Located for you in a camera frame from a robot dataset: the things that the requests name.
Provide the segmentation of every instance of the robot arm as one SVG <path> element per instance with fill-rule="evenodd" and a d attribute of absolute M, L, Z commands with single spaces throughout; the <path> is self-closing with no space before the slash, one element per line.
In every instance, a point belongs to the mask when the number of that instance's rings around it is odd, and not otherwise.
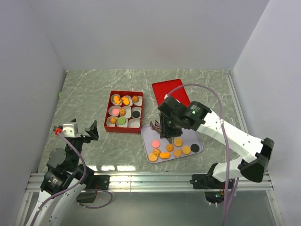
<path fill-rule="evenodd" d="M 230 178 L 245 177 L 253 182 L 261 182 L 269 163 L 274 141 L 253 137 L 231 124 L 220 120 L 219 116 L 203 104 L 193 101 L 189 107 L 169 96 L 158 107 L 160 110 L 161 138 L 170 139 L 182 134 L 182 129 L 192 129 L 204 133 L 225 144 L 221 123 L 224 124 L 229 147 L 240 155 L 230 161 Z M 211 166 L 208 177 L 224 182 L 226 163 Z"/>

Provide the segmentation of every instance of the food item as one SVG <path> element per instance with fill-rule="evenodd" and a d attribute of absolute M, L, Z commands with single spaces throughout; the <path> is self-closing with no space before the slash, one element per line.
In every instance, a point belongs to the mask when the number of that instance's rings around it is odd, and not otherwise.
<path fill-rule="evenodd" d="M 117 119 L 119 125 L 124 125 L 126 123 L 125 117 L 120 117 Z"/>
<path fill-rule="evenodd" d="M 111 124 L 116 124 L 117 118 L 116 117 L 111 117 L 110 118 L 110 123 Z"/>
<path fill-rule="evenodd" d="M 121 103 L 120 98 L 119 98 L 118 96 L 116 96 L 116 95 L 113 97 L 113 100 L 114 100 L 114 102 L 115 102 L 117 105 L 119 105 L 119 104 Z"/>
<path fill-rule="evenodd" d="M 124 116 L 126 114 L 126 110 L 124 108 L 121 108 L 120 110 L 120 115 Z"/>
<path fill-rule="evenodd" d="M 156 156 L 154 153 L 150 153 L 149 154 L 149 160 L 150 161 L 157 161 L 158 160 L 158 156 Z"/>
<path fill-rule="evenodd" d="M 129 105 L 130 104 L 130 100 L 127 98 L 127 97 L 122 97 L 122 102 L 125 104 L 125 105 Z"/>
<path fill-rule="evenodd" d="M 133 100 L 134 102 L 138 102 L 138 101 L 139 101 L 139 97 L 138 97 L 138 96 L 133 96 L 132 100 Z"/>
<path fill-rule="evenodd" d="M 174 150 L 174 146 L 172 144 L 168 144 L 166 146 L 166 150 L 168 150 L 169 152 L 172 152 Z"/>
<path fill-rule="evenodd" d="M 176 149 L 176 150 L 174 151 L 174 156 L 175 156 L 175 157 L 180 157 L 181 155 L 182 155 L 182 151 L 181 151 L 181 150 Z"/>
<path fill-rule="evenodd" d="M 133 118 L 139 118 L 140 117 L 140 112 L 139 111 L 133 111 L 132 117 Z"/>
<path fill-rule="evenodd" d="M 182 152 L 183 152 L 184 154 L 190 154 L 191 149 L 190 149 L 189 146 L 184 146 L 184 147 L 182 148 Z"/>
<path fill-rule="evenodd" d="M 169 152 L 161 152 L 160 154 L 161 159 L 169 159 L 170 156 L 171 154 Z"/>
<path fill-rule="evenodd" d="M 182 144 L 183 144 L 183 141 L 180 138 L 174 139 L 174 145 L 176 145 L 177 147 L 181 147 Z"/>
<path fill-rule="evenodd" d="M 153 153 L 154 153 L 154 155 L 159 156 L 161 154 L 161 151 L 160 151 L 160 149 L 155 148 L 153 150 Z"/>
<path fill-rule="evenodd" d="M 118 114 L 119 114 L 119 109 L 118 109 L 118 108 L 114 108 L 114 109 L 112 110 L 112 114 L 113 114 L 113 115 L 118 115 Z"/>
<path fill-rule="evenodd" d="M 199 146 L 197 144 L 193 144 L 190 149 L 192 152 L 197 153 L 199 151 Z"/>
<path fill-rule="evenodd" d="M 153 142 L 151 143 L 151 145 L 153 146 L 153 148 L 158 148 L 158 147 L 160 147 L 160 141 L 153 140 Z"/>

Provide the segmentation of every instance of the black bracket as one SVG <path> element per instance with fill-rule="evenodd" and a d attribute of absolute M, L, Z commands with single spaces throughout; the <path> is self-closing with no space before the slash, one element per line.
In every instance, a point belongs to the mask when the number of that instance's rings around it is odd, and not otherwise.
<path fill-rule="evenodd" d="M 90 183 L 86 189 L 101 189 L 101 190 L 108 190 L 110 183 L 110 176 L 109 175 L 96 175 L 93 176 L 93 181 Z M 97 192 L 85 192 L 80 193 L 76 197 L 76 201 L 79 203 L 93 203 L 95 201 Z"/>
<path fill-rule="evenodd" d="M 221 189 L 225 182 L 220 182 L 215 178 L 211 178 L 206 174 L 193 174 L 190 183 L 193 189 Z M 229 180 L 229 188 L 233 187 L 233 179 Z"/>

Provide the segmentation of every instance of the red box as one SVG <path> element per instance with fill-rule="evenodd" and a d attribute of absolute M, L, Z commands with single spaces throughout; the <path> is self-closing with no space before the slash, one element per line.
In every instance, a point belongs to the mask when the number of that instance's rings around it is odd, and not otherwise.
<path fill-rule="evenodd" d="M 174 79 L 169 81 L 161 81 L 152 84 L 152 89 L 154 90 L 155 97 L 158 103 L 158 106 L 163 102 L 164 97 L 168 94 L 171 90 L 183 85 L 181 79 Z M 176 98 L 186 107 L 190 105 L 190 100 L 187 96 L 187 93 L 184 87 L 178 89 L 177 91 L 171 94 L 172 97 Z"/>
<path fill-rule="evenodd" d="M 109 108 L 112 107 L 114 104 L 111 102 L 111 96 L 114 94 L 119 94 L 121 97 L 125 96 L 125 95 L 129 95 L 130 97 L 133 96 L 142 96 L 142 105 L 141 105 L 141 117 L 140 117 L 140 127 L 139 128 L 121 128 L 121 127 L 111 127 L 111 126 L 106 126 L 106 122 L 108 117 L 110 117 L 109 115 Z M 105 119 L 104 119 L 104 128 L 105 131 L 107 132 L 116 132 L 116 133 L 140 133 L 141 132 L 141 128 L 142 128 L 142 118 L 143 118 L 143 104 L 144 104 L 144 95 L 142 92 L 134 92 L 134 91 L 116 91 L 113 90 L 110 93 L 110 97 L 109 97 L 109 103 L 108 103 L 108 107 L 107 107 L 107 113 L 105 115 Z"/>

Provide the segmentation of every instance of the marble surface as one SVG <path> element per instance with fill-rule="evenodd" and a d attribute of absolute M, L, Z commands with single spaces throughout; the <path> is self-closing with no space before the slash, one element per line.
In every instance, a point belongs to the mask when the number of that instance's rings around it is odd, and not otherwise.
<path fill-rule="evenodd" d="M 238 116 L 222 70 L 75 70 L 68 71 L 62 94 L 53 118 L 52 127 L 40 162 L 39 172 L 46 172 L 49 153 L 65 147 L 64 141 L 54 135 L 53 126 L 77 119 L 79 132 L 98 123 L 99 140 L 84 144 L 82 155 L 87 166 L 94 170 L 114 171 L 201 171 L 207 172 L 215 162 L 225 161 L 225 146 L 211 137 L 200 134 L 202 153 L 151 164 L 147 161 L 140 134 L 107 133 L 103 127 L 111 90 L 142 91 L 144 93 L 143 125 L 159 120 L 152 83 L 181 79 L 185 83 L 200 83 L 212 87 L 223 104 L 223 118 L 240 128 Z M 218 112 L 217 100 L 209 91 L 187 87 L 191 101 L 196 100 Z M 238 155 L 231 151 L 231 159 Z"/>

